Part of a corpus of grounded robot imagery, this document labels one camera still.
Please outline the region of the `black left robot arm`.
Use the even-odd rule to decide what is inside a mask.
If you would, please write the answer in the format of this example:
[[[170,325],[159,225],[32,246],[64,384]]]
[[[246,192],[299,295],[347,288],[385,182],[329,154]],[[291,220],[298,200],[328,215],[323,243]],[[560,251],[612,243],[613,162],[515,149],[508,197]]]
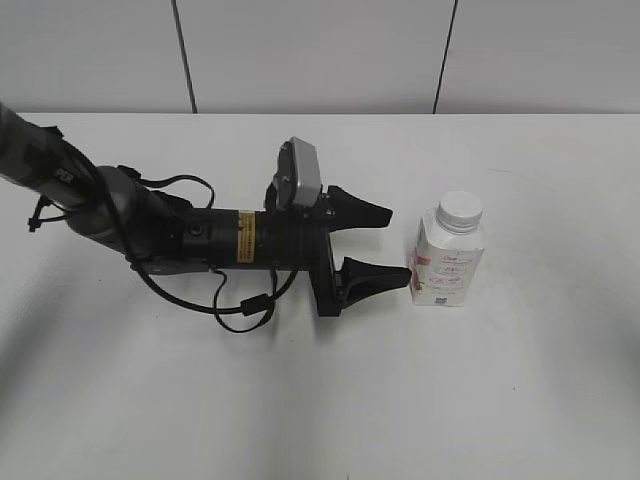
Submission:
[[[150,288],[159,275],[230,269],[309,275],[322,317],[407,286],[405,267],[333,259],[333,232],[384,228],[390,209],[324,186],[315,147],[285,141],[260,211],[202,208],[167,193],[166,180],[136,170],[96,166],[62,132],[1,111],[1,175],[36,192],[38,209],[56,207],[77,234],[122,253]]]

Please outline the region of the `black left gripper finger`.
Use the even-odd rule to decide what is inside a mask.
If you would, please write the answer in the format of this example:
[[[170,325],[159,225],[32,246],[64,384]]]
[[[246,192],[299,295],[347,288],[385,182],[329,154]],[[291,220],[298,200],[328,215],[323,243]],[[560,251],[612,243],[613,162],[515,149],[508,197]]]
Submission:
[[[369,297],[405,288],[411,280],[406,267],[382,266],[345,257],[339,270],[339,302],[342,309]]]
[[[362,199],[359,199],[338,186],[331,185],[327,190],[330,231],[358,228],[385,228],[389,225],[393,211]]]

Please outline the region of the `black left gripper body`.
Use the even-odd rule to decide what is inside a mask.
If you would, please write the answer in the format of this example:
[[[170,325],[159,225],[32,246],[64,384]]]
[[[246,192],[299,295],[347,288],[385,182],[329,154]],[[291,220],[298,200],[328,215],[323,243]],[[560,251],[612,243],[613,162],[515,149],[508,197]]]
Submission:
[[[306,271],[320,317],[337,317],[343,306],[329,237],[333,219],[329,194],[322,192],[311,207],[276,208],[276,188],[266,190],[265,210],[255,214],[256,246],[253,266]]]

